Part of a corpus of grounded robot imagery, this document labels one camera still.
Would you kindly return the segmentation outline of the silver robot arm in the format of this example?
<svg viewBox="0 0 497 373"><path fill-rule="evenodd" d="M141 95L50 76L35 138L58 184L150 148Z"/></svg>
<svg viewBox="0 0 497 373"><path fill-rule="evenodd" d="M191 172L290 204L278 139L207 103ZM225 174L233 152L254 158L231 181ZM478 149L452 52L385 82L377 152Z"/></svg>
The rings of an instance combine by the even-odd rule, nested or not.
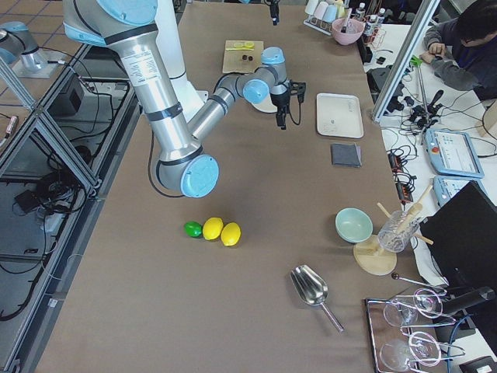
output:
<svg viewBox="0 0 497 373"><path fill-rule="evenodd" d="M176 14L170 1L65 1L67 37L116 52L161 145L155 175L165 188L201 198L216 186L219 166L202 140L237 99L269 97L276 124L286 127L290 98L304 100L306 85L287 77L279 47L261 53L261 66L245 75L222 76L202 100L186 77Z"/></svg>
<svg viewBox="0 0 497 373"><path fill-rule="evenodd" d="M176 80L186 73L172 1L63 1L64 30L72 40L106 47L117 54L133 86ZM27 56L32 69L44 68L45 57L22 22L1 25L1 58L12 63ZM285 71L278 47L261 53L262 67Z"/></svg>

